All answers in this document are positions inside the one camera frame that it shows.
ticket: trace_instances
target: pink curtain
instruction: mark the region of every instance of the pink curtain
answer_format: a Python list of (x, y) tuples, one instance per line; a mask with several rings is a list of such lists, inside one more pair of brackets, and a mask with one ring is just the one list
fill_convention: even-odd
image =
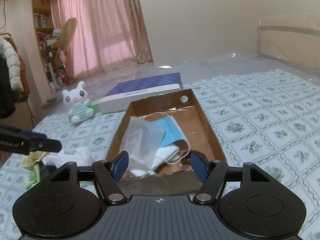
[(135, 49), (135, 56), (139, 63), (152, 61), (140, 0), (124, 0), (124, 4), (129, 17), (129, 25), (132, 34), (133, 46)]
[(132, 18), (124, 0), (51, 0), (51, 11), (56, 28), (72, 17), (78, 21), (75, 37), (61, 55), (69, 77), (82, 78), (152, 60), (151, 52), (142, 60), (137, 57)]

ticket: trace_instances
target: green patterned bedsheet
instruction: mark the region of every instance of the green patterned bedsheet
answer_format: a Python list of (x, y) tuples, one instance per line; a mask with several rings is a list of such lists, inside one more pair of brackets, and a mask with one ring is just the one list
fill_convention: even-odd
[[(307, 207), (300, 236), (320, 239), (320, 87), (274, 70), (222, 75), (184, 85), (192, 88), (230, 166), (251, 161), (297, 194)], [(95, 160), (105, 157), (123, 113), (96, 114), (72, 125), (67, 114), (46, 117), (34, 129), (58, 139), (68, 154), (87, 146)], [(21, 157), (12, 155), (0, 170), (0, 237), (18, 239), (14, 201), (25, 191)], [(237, 187), (229, 183), (226, 191)]]

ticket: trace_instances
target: blue gripper pad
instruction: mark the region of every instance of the blue gripper pad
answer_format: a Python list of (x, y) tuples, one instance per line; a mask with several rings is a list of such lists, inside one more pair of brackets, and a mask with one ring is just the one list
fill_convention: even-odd
[(190, 162), (191, 167), (197, 175), (198, 179), (201, 181), (201, 183), (204, 183), (209, 176), (207, 173), (206, 164), (194, 153), (191, 153)]
[(115, 161), (115, 167), (111, 174), (116, 183), (122, 178), (129, 165), (129, 154), (127, 152), (121, 152), (118, 157), (113, 160), (113, 162)]

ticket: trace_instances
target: box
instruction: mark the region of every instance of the box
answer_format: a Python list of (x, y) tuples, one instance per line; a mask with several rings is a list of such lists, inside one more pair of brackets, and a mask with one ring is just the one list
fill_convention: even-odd
[[(218, 139), (191, 89), (131, 102), (111, 142), (106, 159), (112, 160), (118, 155), (131, 116), (145, 116), (155, 112), (166, 112), (175, 118), (188, 138), (192, 150), (204, 153), (208, 160), (226, 160)], [(162, 117), (164, 114), (153, 114), (146, 120), (153, 121)], [(180, 142), (183, 142), (178, 145), (183, 149), (181, 155), (188, 147), (184, 145), (184, 141)], [(127, 196), (188, 194), (196, 192), (201, 186), (189, 165), (163, 164), (158, 167), (156, 173), (158, 175), (135, 178), (124, 176), (119, 186)]]
[(50, 9), (50, 0), (33, 0), (33, 7), (37, 9)]
[(98, 102), (101, 113), (125, 111), (130, 102), (142, 98), (181, 90), (180, 73), (140, 78), (116, 85)]

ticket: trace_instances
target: blue surgical mask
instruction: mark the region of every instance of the blue surgical mask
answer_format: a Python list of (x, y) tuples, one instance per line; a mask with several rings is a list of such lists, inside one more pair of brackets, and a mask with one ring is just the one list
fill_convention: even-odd
[(189, 149), (188, 149), (188, 152), (183, 157), (185, 157), (189, 153), (189, 151), (190, 151), (189, 141), (188, 141), (187, 137), (185, 136), (185, 134), (183, 133), (183, 131), (181, 130), (177, 121), (172, 116), (168, 115), (164, 118), (153, 121), (153, 123), (156, 123), (157, 125), (160, 125), (164, 128), (164, 136), (162, 138), (162, 141), (161, 141), (159, 147), (164, 147), (164, 146), (171, 144), (173, 142), (176, 142), (178, 140), (184, 140), (188, 144)]

